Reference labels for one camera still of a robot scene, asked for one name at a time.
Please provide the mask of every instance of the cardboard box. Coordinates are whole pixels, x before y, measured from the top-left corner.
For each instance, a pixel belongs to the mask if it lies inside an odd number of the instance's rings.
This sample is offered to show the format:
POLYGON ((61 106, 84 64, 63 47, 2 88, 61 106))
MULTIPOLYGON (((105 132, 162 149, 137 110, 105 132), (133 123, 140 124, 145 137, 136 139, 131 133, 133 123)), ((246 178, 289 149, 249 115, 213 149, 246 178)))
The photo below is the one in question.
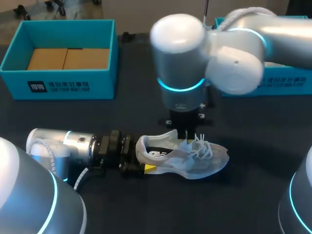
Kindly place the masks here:
POLYGON ((64 70, 107 69, 109 49, 68 49, 64 70))
POLYGON ((14 99, 112 99, 117 58, 114 20, 22 21, 0 75, 14 99), (77 48, 79 67, 58 69, 77 48))
MULTIPOLYGON (((306 16, 283 16, 307 19, 306 16)), ((215 18, 214 28, 223 22, 224 18, 215 18)), ((312 71, 280 65, 265 63, 264 75, 258 88, 246 95, 230 95, 223 93, 224 97, 250 97, 269 95, 310 95, 312 94, 312 71)))
POLYGON ((27 70, 62 70, 67 49, 35 49, 27 70))

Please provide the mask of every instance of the shoe sole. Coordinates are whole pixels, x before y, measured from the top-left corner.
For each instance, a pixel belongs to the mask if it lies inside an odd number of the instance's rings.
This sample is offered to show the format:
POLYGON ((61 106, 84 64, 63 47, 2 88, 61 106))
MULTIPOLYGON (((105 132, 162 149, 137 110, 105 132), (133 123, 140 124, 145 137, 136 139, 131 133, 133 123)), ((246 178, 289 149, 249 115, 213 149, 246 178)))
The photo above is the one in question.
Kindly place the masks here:
POLYGON ((192 173, 180 171, 180 170, 177 170, 174 168, 166 168, 166 167, 157 166, 157 169, 155 171, 149 172, 147 174, 149 174, 149 175, 160 175, 160 174, 164 174, 164 173, 176 173, 176 174, 179 174, 180 176, 182 176, 186 179, 202 179, 202 178, 211 176, 211 175, 221 171, 228 164, 228 162, 229 162, 229 160, 223 165, 222 168, 214 170, 214 171, 210 171, 207 173, 192 174, 192 173))

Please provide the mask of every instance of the shoe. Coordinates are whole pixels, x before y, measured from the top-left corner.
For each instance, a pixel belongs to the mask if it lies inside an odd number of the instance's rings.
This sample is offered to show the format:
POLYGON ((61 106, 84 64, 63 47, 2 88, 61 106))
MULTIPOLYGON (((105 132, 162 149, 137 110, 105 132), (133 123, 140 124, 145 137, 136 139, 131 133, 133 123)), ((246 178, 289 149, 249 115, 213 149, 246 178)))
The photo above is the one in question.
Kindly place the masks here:
POLYGON ((136 143, 140 163, 155 165, 149 174, 177 173, 200 179, 220 171, 229 161, 227 149, 204 141, 204 135, 188 143, 177 138, 177 130, 159 136, 141 136, 136 143))

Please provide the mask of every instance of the black table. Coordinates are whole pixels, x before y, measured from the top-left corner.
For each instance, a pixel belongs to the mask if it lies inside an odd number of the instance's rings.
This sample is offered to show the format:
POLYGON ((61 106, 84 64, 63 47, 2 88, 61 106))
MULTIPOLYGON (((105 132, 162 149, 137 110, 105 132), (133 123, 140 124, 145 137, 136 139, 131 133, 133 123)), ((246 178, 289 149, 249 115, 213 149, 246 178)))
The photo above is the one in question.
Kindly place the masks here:
MULTIPOLYGON (((7 47, 0 50, 4 56, 7 47)), ((277 207, 312 146, 310 96, 221 98, 197 132, 229 149, 230 170, 203 180, 178 175, 123 179, 118 170, 88 180, 87 234, 278 233, 277 207)), ((167 131, 146 39, 120 49, 114 100, 13 101, 0 80, 0 137, 25 149, 34 128, 140 135, 167 131)))

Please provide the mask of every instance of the cable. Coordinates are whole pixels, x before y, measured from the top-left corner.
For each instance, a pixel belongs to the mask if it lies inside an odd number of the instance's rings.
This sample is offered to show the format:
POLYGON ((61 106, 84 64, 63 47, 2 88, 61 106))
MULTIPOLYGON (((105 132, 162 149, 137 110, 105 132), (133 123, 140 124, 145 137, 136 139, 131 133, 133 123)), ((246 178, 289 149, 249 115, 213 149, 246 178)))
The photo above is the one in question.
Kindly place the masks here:
POLYGON ((43 139, 40 139, 40 138, 36 138, 36 139, 33 139, 29 145, 28 145, 28 150, 27 150, 27 154, 31 156, 31 148, 33 147, 34 144, 41 144, 45 147, 45 149, 47 150, 49 156, 50 156, 50 161, 51 161, 51 171, 53 174, 57 174, 56 172, 56 169, 55 169, 55 157, 54 157, 54 154, 50 148, 50 146, 47 144, 47 142, 43 139))
POLYGON ((206 0, 205 11, 204 11, 204 20, 203 20, 203 26, 205 29, 207 28, 206 17, 207 17, 208 4, 209 4, 209 0, 206 0))
POLYGON ((249 8, 242 8, 242 9, 237 9, 232 12, 230 12, 224 19, 224 21, 220 24, 218 27, 218 31, 226 31, 226 29, 233 24, 235 21, 237 21, 239 18, 242 16, 245 16, 247 14, 251 13, 261 13, 261 14, 266 14, 266 15, 271 15, 271 16, 276 16, 272 11, 263 8, 263 7, 249 7, 249 8))
POLYGON ((79 183, 81 182, 81 179, 83 178, 83 176, 89 171, 88 168, 85 168, 79 175, 78 179, 76 180, 76 183, 74 185, 74 189, 77 190, 77 187, 79 185, 79 183))

